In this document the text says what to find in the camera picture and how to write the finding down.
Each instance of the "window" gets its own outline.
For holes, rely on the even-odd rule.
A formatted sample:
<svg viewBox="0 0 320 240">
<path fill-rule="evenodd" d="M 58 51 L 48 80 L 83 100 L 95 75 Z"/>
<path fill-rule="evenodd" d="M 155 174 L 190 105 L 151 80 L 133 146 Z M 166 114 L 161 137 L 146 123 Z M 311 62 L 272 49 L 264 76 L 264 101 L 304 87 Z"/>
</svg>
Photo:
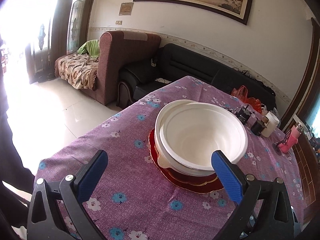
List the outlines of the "window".
<svg viewBox="0 0 320 240">
<path fill-rule="evenodd" d="M 318 93 L 316 103 L 307 117 L 307 124 L 312 127 L 315 137 L 320 138 L 320 93 Z"/>
<path fill-rule="evenodd" d="M 81 22 L 84 10 L 85 0 L 73 0 L 70 11 L 68 37 L 67 37 L 67 54 L 76 52 L 82 45 L 79 44 Z"/>
</svg>

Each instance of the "person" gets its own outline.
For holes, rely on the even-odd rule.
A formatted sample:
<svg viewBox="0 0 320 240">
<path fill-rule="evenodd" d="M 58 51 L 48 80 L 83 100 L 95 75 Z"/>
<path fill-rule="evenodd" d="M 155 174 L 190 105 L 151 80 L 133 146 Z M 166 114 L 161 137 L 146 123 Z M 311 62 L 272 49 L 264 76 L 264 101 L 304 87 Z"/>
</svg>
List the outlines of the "person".
<svg viewBox="0 0 320 240">
<path fill-rule="evenodd" d="M 0 46 L 3 40 L 0 35 Z M 6 114 L 9 109 L 4 87 L 4 75 L 0 68 L 0 211 L 11 226 L 27 227 L 28 208 L 17 200 L 2 181 L 15 188 L 32 194 L 35 176 L 26 169 L 13 145 L 12 131 Z"/>
</svg>

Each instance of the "green cloth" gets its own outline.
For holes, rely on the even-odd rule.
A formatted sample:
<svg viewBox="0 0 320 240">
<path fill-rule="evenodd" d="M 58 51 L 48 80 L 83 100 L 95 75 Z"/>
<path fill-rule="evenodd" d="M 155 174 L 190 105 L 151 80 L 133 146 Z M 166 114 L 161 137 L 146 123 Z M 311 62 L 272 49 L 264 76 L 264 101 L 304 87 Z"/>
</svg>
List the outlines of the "green cloth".
<svg viewBox="0 0 320 240">
<path fill-rule="evenodd" d="M 90 57 L 99 57 L 100 56 L 99 40 L 87 41 L 78 49 L 77 53 L 78 54 L 88 53 Z"/>
</svg>

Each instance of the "gold-rimmed plate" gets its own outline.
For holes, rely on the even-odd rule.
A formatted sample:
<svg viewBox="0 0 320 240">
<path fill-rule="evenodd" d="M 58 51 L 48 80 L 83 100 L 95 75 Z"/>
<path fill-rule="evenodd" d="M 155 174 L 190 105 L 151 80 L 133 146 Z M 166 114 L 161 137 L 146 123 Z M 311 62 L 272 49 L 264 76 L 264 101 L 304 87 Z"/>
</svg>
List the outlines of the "gold-rimmed plate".
<svg viewBox="0 0 320 240">
<path fill-rule="evenodd" d="M 159 152 L 155 144 L 155 130 L 153 129 L 149 134 L 150 154 L 152 161 L 162 172 L 162 174 L 174 185 L 189 191 L 205 194 L 211 191 L 223 189 L 223 185 L 217 177 L 217 174 L 212 174 L 205 177 L 188 176 L 181 174 L 171 168 L 164 169 L 158 164 Z"/>
</svg>

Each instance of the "table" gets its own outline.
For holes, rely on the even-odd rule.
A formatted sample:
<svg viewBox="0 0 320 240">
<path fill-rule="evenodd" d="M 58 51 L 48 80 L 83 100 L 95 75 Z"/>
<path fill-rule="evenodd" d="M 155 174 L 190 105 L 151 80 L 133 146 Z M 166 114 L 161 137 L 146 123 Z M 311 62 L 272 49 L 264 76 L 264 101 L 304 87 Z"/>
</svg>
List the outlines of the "table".
<svg viewBox="0 0 320 240">
<path fill-rule="evenodd" d="M 83 206 L 107 239 L 213 239 L 235 208 L 225 190 L 200 195 L 178 188 L 149 157 L 148 134 L 160 109 L 184 98 L 232 109 L 242 105 L 213 86 L 184 77 L 150 93 L 41 161 L 36 179 L 55 181 L 75 174 L 98 149 L 103 149 L 108 153 L 108 167 Z M 291 205 L 302 222 L 304 200 L 295 156 L 292 151 L 279 156 L 272 148 L 284 133 L 276 129 L 269 138 L 263 138 L 246 128 L 248 149 L 237 165 L 244 174 L 261 180 L 283 178 Z M 66 225 L 76 236 L 63 204 L 59 205 Z"/>
</svg>

